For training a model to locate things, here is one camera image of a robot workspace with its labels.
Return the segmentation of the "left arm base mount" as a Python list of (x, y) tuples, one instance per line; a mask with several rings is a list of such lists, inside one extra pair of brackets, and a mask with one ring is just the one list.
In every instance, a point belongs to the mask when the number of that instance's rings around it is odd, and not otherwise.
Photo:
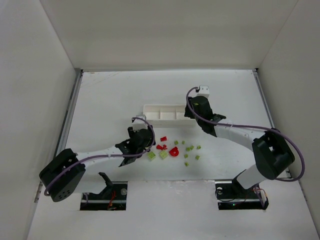
[(112, 182), (104, 173), (98, 173), (104, 180), (99, 193), (82, 193), (80, 211), (125, 211), (127, 207), (128, 182)]

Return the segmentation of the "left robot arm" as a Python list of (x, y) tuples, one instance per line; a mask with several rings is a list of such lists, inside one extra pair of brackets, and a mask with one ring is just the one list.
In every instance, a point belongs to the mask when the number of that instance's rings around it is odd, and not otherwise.
[(91, 171), (105, 178), (107, 171), (134, 163), (155, 145), (155, 132), (151, 126), (137, 131), (129, 127), (128, 135), (128, 139), (96, 152), (62, 150), (39, 173), (44, 195), (51, 197), (53, 202), (61, 202), (76, 190), (86, 173)]

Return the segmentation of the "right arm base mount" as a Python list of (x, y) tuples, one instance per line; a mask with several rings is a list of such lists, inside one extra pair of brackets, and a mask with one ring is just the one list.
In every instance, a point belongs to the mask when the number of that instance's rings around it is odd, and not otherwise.
[(269, 199), (266, 191), (257, 183), (249, 189), (244, 189), (236, 178), (217, 180), (215, 182), (215, 197), (219, 210), (266, 210)]

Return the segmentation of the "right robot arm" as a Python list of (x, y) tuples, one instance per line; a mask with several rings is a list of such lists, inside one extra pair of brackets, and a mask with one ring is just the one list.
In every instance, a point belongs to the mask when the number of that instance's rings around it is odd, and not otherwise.
[(286, 140), (274, 128), (236, 128), (224, 115), (213, 113), (205, 96), (186, 98), (186, 117), (195, 119), (201, 129), (216, 138), (230, 140), (253, 152), (255, 164), (232, 180), (236, 191), (245, 191), (265, 180), (275, 180), (294, 161)]

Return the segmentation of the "red curved lego slope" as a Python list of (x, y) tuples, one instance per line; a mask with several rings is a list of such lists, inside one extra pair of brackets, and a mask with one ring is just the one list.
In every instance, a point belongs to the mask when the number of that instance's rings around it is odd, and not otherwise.
[(167, 137), (166, 137), (166, 136), (161, 137), (161, 138), (160, 138), (160, 141), (161, 141), (161, 142), (167, 141)]
[(162, 147), (161, 145), (159, 145), (159, 144), (156, 146), (156, 148), (157, 148), (158, 150), (163, 150), (163, 147)]

